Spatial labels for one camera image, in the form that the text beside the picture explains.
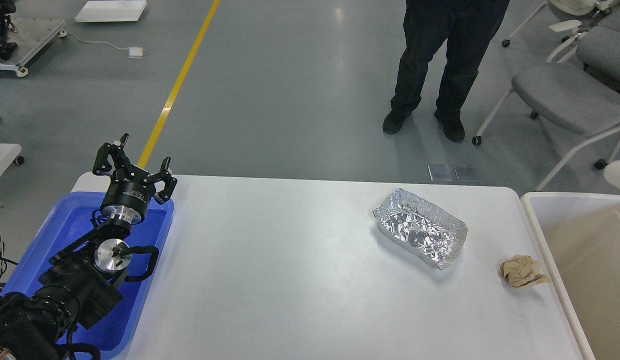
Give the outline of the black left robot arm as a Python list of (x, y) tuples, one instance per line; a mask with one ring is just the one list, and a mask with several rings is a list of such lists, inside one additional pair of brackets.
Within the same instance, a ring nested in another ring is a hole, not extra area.
[(177, 179), (170, 157), (157, 173), (132, 164), (124, 152), (127, 139), (125, 133), (97, 151), (93, 174), (110, 182), (92, 229), (49, 258), (34, 294), (0, 295), (0, 360), (74, 360), (77, 353), (99, 360), (100, 350), (73, 342), (73, 334), (115, 309), (124, 298), (122, 283), (140, 283), (154, 273), (159, 249), (130, 246), (125, 239), (144, 221), (152, 200), (170, 200)]

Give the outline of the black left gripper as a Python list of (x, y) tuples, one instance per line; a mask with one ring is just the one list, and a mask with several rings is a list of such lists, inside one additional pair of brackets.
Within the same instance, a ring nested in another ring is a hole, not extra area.
[[(178, 180), (169, 169), (172, 158), (164, 158), (159, 172), (151, 175), (143, 170), (133, 170), (125, 155), (124, 147), (129, 137), (124, 133), (118, 141), (104, 143), (97, 151), (92, 173), (111, 177), (108, 191), (100, 205), (100, 212), (109, 219), (120, 219), (130, 224), (144, 221), (153, 198), (158, 204), (171, 199)], [(156, 183), (164, 188), (156, 191)]]

